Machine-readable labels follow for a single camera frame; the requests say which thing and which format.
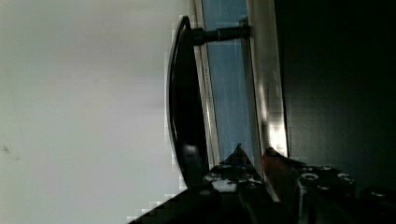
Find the white wall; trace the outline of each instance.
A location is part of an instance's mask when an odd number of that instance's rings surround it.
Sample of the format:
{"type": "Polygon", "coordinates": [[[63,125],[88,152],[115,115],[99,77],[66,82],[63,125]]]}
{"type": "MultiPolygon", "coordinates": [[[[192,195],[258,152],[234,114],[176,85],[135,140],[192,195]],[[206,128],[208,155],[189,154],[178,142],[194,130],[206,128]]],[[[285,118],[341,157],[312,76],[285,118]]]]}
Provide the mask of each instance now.
{"type": "Polygon", "coordinates": [[[164,84],[185,14],[191,1],[0,2],[0,223],[126,223],[181,192],[164,84]]]}

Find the metal frame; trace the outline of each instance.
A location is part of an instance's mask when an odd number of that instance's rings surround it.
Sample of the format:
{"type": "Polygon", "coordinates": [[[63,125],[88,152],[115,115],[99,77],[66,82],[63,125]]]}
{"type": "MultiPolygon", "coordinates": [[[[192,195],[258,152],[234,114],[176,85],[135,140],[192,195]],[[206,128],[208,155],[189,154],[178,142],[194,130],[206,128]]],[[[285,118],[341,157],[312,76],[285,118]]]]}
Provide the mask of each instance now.
{"type": "MultiPolygon", "coordinates": [[[[205,29],[204,12],[201,0],[194,0],[196,24],[192,26],[205,29]]],[[[219,139],[216,124],[215,106],[213,102],[212,81],[207,57],[207,47],[202,45],[195,47],[195,59],[198,68],[198,79],[202,96],[202,107],[204,110],[205,132],[209,169],[220,162],[219,139]]]]}

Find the bolt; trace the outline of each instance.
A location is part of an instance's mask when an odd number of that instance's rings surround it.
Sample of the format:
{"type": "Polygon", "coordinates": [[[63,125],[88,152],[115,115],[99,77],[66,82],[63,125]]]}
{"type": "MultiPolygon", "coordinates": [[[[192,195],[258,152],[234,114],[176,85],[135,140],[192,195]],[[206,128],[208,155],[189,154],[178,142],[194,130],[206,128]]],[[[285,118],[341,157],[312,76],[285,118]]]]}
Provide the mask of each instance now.
{"type": "Polygon", "coordinates": [[[314,174],[303,174],[301,175],[302,178],[307,179],[307,180],[315,180],[318,179],[317,175],[314,174]]]}
{"type": "Polygon", "coordinates": [[[318,187],[318,189],[322,189],[322,190],[328,190],[328,189],[330,189],[330,186],[328,186],[328,185],[323,185],[323,184],[317,185],[317,187],[318,187]]]}
{"type": "Polygon", "coordinates": [[[331,169],[332,169],[332,167],[330,167],[330,166],[322,166],[322,167],[320,167],[320,170],[324,170],[324,171],[329,171],[331,169]]]}
{"type": "Polygon", "coordinates": [[[352,177],[347,174],[338,174],[337,176],[340,177],[341,179],[346,180],[346,181],[353,181],[352,177]]]}
{"type": "Polygon", "coordinates": [[[380,193],[380,192],[377,192],[377,191],[371,191],[371,194],[374,195],[375,197],[378,197],[378,198],[383,198],[383,197],[386,196],[386,194],[380,193]]]}

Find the black object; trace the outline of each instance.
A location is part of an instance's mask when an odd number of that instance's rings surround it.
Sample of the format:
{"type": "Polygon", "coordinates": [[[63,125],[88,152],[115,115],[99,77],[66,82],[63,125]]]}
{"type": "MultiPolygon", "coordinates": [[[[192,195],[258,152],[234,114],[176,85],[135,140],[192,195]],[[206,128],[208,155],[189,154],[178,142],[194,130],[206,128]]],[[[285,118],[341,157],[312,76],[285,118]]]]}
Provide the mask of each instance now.
{"type": "Polygon", "coordinates": [[[168,116],[177,161],[187,187],[202,185],[209,170],[194,46],[246,36],[246,26],[212,32],[191,29],[188,17],[183,17],[177,28],[169,62],[168,116]]]}
{"type": "Polygon", "coordinates": [[[350,175],[308,166],[272,148],[262,156],[268,182],[240,145],[209,171],[193,47],[247,36],[246,26],[205,32],[192,30],[188,17],[181,20],[169,66],[168,115],[188,189],[131,223],[393,223],[394,190],[368,188],[358,199],[350,175]],[[267,192],[267,183],[279,202],[267,192]]]}

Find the dark background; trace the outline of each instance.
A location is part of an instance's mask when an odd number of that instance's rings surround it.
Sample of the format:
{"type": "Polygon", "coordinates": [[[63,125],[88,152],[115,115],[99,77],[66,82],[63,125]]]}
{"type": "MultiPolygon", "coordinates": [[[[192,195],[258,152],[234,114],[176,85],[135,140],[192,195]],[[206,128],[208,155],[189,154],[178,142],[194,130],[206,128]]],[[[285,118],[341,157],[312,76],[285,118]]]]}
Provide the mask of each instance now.
{"type": "Polygon", "coordinates": [[[275,2],[291,156],[396,189],[394,4],[275,2]]]}

